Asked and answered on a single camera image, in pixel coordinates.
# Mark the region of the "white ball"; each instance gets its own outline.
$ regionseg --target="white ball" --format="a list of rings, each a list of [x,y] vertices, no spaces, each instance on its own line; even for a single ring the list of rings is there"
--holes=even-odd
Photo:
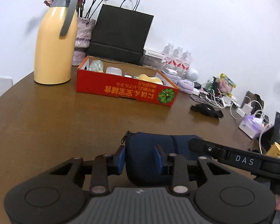
[[[196,81],[199,78],[198,71],[193,68],[190,68],[188,70],[188,74],[186,75],[186,78],[192,82]]]

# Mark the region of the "green flower graphic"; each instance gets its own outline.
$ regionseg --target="green flower graphic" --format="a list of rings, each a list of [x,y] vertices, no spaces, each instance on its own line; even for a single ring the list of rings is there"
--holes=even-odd
[[[158,95],[158,100],[162,104],[168,104],[174,99],[175,92],[171,88],[162,90]]]

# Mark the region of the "yellow cup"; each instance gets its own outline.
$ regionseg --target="yellow cup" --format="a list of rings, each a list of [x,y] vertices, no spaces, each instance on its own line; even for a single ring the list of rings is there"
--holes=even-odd
[[[275,142],[267,151],[267,155],[280,158],[280,145]]]

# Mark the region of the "zippered case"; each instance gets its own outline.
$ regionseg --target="zippered case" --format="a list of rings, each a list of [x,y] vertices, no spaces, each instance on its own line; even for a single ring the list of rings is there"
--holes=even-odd
[[[155,146],[159,144],[165,153],[178,153],[187,160],[197,160],[198,153],[189,150],[188,142],[196,135],[169,136],[127,131],[122,139],[125,143],[125,166],[129,180],[138,186],[168,185],[171,176],[158,173],[155,163]]]

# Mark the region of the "ribbed gray panel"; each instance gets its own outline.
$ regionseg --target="ribbed gray panel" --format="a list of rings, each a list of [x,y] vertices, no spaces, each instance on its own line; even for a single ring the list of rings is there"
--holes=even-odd
[[[189,199],[170,195],[165,188],[115,188],[93,198],[69,224],[211,224]]]

